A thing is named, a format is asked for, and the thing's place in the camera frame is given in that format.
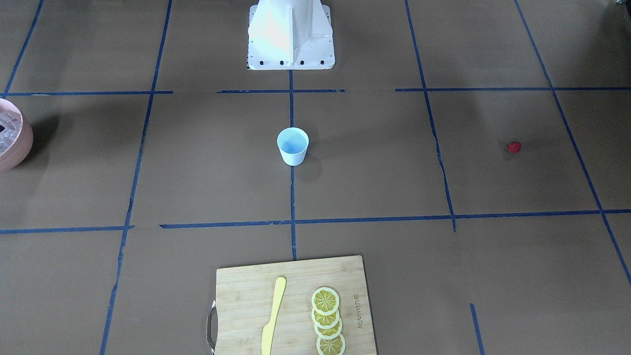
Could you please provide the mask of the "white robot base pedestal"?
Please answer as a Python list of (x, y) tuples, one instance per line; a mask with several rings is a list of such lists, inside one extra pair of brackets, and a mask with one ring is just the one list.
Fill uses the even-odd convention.
[(249, 70), (334, 68), (331, 10), (319, 0), (260, 0), (249, 9), (247, 32)]

